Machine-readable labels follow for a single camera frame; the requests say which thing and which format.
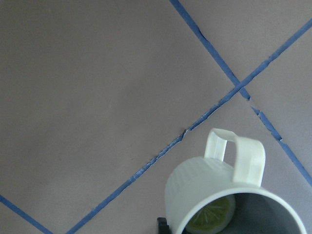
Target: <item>cup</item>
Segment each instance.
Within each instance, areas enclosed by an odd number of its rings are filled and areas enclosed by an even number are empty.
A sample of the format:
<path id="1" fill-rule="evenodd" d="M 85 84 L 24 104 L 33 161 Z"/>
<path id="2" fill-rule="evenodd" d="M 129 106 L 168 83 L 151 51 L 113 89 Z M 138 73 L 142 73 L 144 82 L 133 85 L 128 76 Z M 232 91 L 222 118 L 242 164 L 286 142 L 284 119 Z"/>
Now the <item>cup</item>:
<path id="1" fill-rule="evenodd" d="M 234 168 L 223 161 L 227 141 L 236 146 Z M 220 234 L 307 234 L 295 210 L 261 187 L 264 166 L 265 151 L 260 141 L 212 129 L 204 157 L 182 162 L 166 183 L 166 217 L 172 233 L 181 234 L 208 203 L 234 195 L 234 215 Z"/>

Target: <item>gray surface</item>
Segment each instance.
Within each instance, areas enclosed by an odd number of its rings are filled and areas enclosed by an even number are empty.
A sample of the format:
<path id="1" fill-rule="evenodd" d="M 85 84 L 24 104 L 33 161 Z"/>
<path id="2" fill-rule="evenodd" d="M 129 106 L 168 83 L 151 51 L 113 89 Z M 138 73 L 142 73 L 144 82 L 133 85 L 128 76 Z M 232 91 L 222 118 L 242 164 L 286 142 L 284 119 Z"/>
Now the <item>gray surface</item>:
<path id="1" fill-rule="evenodd" d="M 182 2 L 239 79 L 311 17 L 307 1 Z M 0 15 L 0 194 L 56 234 L 233 89 L 167 0 L 1 1 Z M 247 86 L 254 103 L 237 94 L 78 233 L 156 233 L 165 181 L 213 127 L 264 143 L 263 186 L 312 233 L 312 188 L 250 108 L 311 170 L 310 46 L 311 31 Z M 4 233 L 39 233 L 3 204 L 0 216 Z"/>
<path id="2" fill-rule="evenodd" d="M 310 0 L 181 0 L 239 80 L 303 26 Z"/>
<path id="3" fill-rule="evenodd" d="M 311 233 L 312 188 L 254 114 L 249 103 L 239 95 L 189 132 L 180 144 L 77 233 L 156 234 L 156 218 L 165 215 L 163 197 L 170 173 L 186 159 L 204 155 L 207 136 L 213 127 L 228 129 L 263 143 L 266 167 L 262 186 L 285 199 L 302 218 L 307 233 Z M 233 156 L 227 152 L 225 161 L 232 164 Z"/>

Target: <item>lime slice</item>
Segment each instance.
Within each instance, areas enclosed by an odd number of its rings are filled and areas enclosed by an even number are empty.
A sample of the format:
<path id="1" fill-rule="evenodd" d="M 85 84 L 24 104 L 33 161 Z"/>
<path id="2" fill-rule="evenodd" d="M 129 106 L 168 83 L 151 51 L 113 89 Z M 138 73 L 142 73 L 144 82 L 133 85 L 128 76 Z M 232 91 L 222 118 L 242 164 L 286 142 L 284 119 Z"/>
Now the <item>lime slice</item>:
<path id="1" fill-rule="evenodd" d="M 186 225 L 186 231 L 191 234 L 216 234 L 229 224 L 234 210 L 234 195 L 223 196 L 201 208 Z"/>

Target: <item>white handle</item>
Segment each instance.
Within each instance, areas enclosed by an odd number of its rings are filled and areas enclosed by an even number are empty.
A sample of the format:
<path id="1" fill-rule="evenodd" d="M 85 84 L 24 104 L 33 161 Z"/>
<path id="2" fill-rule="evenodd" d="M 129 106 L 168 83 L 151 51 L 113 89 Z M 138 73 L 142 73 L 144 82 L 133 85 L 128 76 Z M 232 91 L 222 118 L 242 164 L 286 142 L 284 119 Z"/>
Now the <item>white handle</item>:
<path id="1" fill-rule="evenodd" d="M 236 145 L 233 182 L 261 186 L 265 151 L 260 141 L 240 137 L 227 130 L 213 128 L 208 136 L 205 157 L 223 161 L 227 141 L 232 141 Z"/>

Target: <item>white mug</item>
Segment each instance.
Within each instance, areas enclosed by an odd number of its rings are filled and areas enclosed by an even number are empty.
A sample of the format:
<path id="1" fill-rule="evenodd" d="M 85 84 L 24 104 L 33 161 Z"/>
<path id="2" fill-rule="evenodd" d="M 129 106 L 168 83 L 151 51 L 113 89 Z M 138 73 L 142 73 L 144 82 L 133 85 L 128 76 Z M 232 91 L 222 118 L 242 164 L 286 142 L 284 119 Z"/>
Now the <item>white mug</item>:
<path id="1" fill-rule="evenodd" d="M 234 168 L 223 162 L 227 141 L 236 145 Z M 208 203 L 235 195 L 236 211 L 220 234 L 306 234 L 295 210 L 261 187 L 265 151 L 260 141 L 212 129 L 204 157 L 193 157 L 175 168 L 165 188 L 168 225 L 181 234 L 188 221 Z"/>

